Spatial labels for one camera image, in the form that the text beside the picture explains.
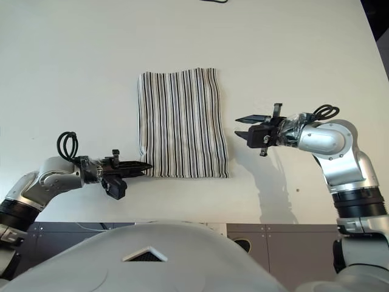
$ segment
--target striped towel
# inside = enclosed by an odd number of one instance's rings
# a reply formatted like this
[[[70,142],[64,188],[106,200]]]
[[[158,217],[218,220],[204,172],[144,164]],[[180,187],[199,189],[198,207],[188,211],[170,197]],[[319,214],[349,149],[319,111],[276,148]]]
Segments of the striped towel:
[[[139,77],[141,161],[146,175],[227,178],[227,146],[215,69]]]

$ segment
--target transparent cable sleeve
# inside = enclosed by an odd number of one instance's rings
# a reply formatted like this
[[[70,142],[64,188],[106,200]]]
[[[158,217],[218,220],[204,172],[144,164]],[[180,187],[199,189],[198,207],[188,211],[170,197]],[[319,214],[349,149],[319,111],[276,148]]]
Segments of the transparent cable sleeve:
[[[277,133],[277,145],[298,147],[298,140],[307,120],[307,113],[294,114],[283,120]]]

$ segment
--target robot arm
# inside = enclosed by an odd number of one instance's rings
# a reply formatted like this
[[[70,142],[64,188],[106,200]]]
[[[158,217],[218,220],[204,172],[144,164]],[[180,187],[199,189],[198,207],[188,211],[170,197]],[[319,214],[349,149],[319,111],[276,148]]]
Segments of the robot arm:
[[[368,156],[359,150],[357,130],[346,120],[330,119],[339,109],[330,105],[313,114],[280,117],[276,103],[273,116],[248,116],[238,122],[258,123],[248,132],[235,132],[250,148],[267,155],[271,146],[288,146],[310,152],[322,168],[326,185],[338,211],[338,229],[344,235],[334,243],[334,266],[370,265],[389,269],[389,216]]]
[[[63,152],[61,141],[64,138]],[[72,139],[69,154],[66,142]],[[61,157],[47,159],[39,171],[24,175],[0,204],[0,277],[10,279],[18,263],[15,247],[40,212],[57,195],[79,189],[84,184],[101,183],[106,193],[119,200],[127,188],[123,178],[143,175],[152,165],[138,161],[119,161],[119,151],[112,156],[93,160],[77,156],[78,141],[74,132],[63,133],[57,141]]]

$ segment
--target striped cloth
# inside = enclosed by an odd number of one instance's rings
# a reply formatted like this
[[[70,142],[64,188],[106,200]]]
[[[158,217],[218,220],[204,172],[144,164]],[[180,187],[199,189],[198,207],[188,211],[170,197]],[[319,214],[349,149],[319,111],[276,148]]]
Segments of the striped cloth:
[[[215,69],[139,77],[141,161],[146,175],[227,178],[227,146]]]

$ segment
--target black cable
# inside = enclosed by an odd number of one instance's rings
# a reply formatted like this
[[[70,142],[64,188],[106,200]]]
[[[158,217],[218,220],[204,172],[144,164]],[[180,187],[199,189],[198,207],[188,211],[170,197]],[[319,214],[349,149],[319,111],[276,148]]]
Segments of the black cable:
[[[332,105],[322,105],[318,107],[312,114],[310,121],[314,122],[316,120],[328,120],[332,119],[339,113],[339,108]]]
[[[72,150],[69,153],[67,151],[67,141],[71,139],[72,140]],[[78,140],[77,135],[75,132],[64,132],[60,134],[60,136],[57,139],[57,151],[58,154],[65,160],[71,162],[71,163],[77,163],[77,160],[75,159],[75,155],[78,151]]]
[[[103,228],[104,230],[108,230],[107,225],[105,225],[104,223],[100,222],[100,225],[102,226],[102,228]]]
[[[207,1],[207,2],[215,2],[215,3],[227,3],[228,0],[201,0],[201,1]]]

